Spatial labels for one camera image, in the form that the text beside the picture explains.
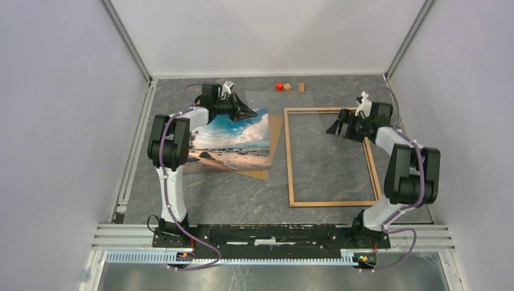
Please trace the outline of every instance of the empty wooden frame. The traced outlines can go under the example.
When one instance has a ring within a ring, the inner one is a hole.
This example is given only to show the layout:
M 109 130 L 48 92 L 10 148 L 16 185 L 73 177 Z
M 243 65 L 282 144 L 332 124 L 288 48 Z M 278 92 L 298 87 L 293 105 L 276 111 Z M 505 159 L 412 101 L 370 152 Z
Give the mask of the empty wooden frame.
M 356 107 L 304 107 L 304 108 L 284 108 L 284 128 L 285 128 L 285 152 L 287 158 L 287 182 L 289 185 L 289 206 L 290 207 L 337 207 L 337 206 L 372 206 L 382 197 L 382 190 L 376 174 L 375 162 L 371 153 L 370 142 L 364 138 L 362 147 L 368 165 L 373 194 L 373 201 L 321 201 L 321 202 L 297 202 L 295 201 L 295 190 L 293 187 L 293 161 L 291 156 L 291 142 L 289 138 L 289 114 L 337 114 L 341 109 L 355 111 Z

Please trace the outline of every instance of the black cable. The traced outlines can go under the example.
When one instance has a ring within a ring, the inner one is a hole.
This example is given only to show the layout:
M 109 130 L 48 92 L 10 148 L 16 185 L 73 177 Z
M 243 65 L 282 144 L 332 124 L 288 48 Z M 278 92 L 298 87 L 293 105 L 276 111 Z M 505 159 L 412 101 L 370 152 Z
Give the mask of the black cable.
M 152 218 L 152 217 L 155 217 L 155 219 L 157 219 L 157 224 L 159 224 L 159 217 L 158 217 L 157 215 L 155 215 L 155 214 L 154 214 L 154 215 L 150 215 L 150 216 L 148 216 L 148 219 L 146 220 L 146 227 L 148 227 L 148 229 L 149 229 L 151 232 L 155 233 L 155 230 L 153 230 L 153 229 L 151 229 L 151 228 L 150 228 L 150 218 Z

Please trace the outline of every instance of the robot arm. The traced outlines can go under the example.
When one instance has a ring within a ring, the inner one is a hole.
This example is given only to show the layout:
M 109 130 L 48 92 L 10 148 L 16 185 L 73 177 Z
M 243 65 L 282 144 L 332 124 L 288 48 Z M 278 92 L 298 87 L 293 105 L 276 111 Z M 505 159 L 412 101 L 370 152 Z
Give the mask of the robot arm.
M 210 123 L 218 115 L 229 115 L 234 122 L 257 116 L 257 113 L 248 108 L 232 91 L 233 86 L 230 81 L 223 86 L 205 82 L 202 85 L 202 95 L 195 100 L 195 107 L 175 115 L 155 116 L 147 154 L 156 167 L 161 184 L 162 209 L 156 231 L 182 236 L 182 232 L 176 229 L 172 215 L 183 228 L 189 227 L 182 191 L 182 174 L 189 155 L 191 131 Z M 168 132 L 164 133 L 168 122 L 172 122 L 171 126 L 168 126 Z M 161 149 L 161 141 L 166 136 L 173 138 L 165 139 Z M 161 151 L 165 171 L 161 168 Z
M 389 165 L 384 179 L 384 196 L 378 202 L 362 211 L 352 224 L 358 235 L 382 235 L 383 230 L 405 212 L 414 209 L 421 193 L 418 157 L 413 143 L 402 135 L 401 130 L 390 126 L 393 106 L 387 103 L 371 102 L 368 94 L 363 92 L 355 112 L 343 109 L 327 133 L 340 135 L 346 127 L 343 137 L 362 142 L 369 138 L 390 155 Z M 438 194 L 439 160 L 441 154 L 437 149 L 417 144 L 421 152 L 424 176 L 424 195 L 419 207 L 431 204 Z

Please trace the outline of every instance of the blue sky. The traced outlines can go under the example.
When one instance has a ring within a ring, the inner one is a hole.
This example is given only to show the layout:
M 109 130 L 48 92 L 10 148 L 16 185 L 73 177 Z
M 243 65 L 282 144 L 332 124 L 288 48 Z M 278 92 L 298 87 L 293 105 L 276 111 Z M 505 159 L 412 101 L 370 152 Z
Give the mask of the blue sky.
M 218 115 L 210 124 L 197 128 L 198 135 L 193 145 L 197 149 L 245 144 L 269 146 L 268 110 L 254 111 L 257 112 L 257 117 L 238 122 L 232 122 L 227 115 Z

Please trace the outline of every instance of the white panel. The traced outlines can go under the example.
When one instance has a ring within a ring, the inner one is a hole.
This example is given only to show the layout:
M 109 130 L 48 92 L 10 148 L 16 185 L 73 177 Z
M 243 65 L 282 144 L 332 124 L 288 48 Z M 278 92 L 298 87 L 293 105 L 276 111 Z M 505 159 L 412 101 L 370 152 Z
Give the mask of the white panel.
M 153 75 L 382 73 L 423 0 L 114 0 Z
M 0 290 L 77 290 L 146 83 L 99 1 L 0 7 Z
M 437 1 L 392 78 L 407 131 L 441 151 L 433 209 L 470 290 L 512 290 L 513 12 L 507 0 Z

